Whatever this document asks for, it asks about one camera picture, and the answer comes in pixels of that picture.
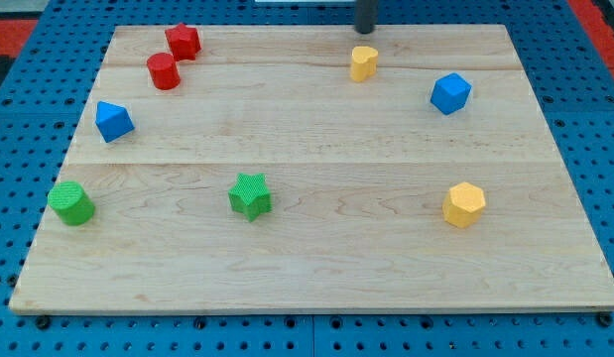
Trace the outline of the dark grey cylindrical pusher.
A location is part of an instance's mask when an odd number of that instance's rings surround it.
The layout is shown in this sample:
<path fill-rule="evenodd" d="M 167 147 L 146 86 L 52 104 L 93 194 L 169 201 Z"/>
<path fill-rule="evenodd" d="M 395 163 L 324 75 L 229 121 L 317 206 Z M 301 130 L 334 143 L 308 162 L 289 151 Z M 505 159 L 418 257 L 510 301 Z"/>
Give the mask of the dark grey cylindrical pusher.
<path fill-rule="evenodd" d="M 356 0 L 354 30 L 367 35 L 375 30 L 377 23 L 377 0 Z"/>

